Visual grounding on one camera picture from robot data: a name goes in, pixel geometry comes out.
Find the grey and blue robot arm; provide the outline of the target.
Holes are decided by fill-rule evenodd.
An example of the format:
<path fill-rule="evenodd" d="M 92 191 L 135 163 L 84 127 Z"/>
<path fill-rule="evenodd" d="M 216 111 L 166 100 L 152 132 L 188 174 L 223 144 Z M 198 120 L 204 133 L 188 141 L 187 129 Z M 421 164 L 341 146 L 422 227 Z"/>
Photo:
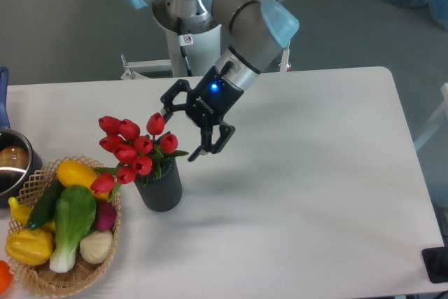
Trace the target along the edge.
<path fill-rule="evenodd" d="M 298 20 L 283 0 L 128 0 L 151 7 L 164 29 L 166 61 L 131 62 L 128 72 L 171 70 L 174 85 L 163 94 L 162 115 L 184 111 L 201 130 L 191 155 L 219 153 L 233 135 L 225 114 L 288 45 Z"/>

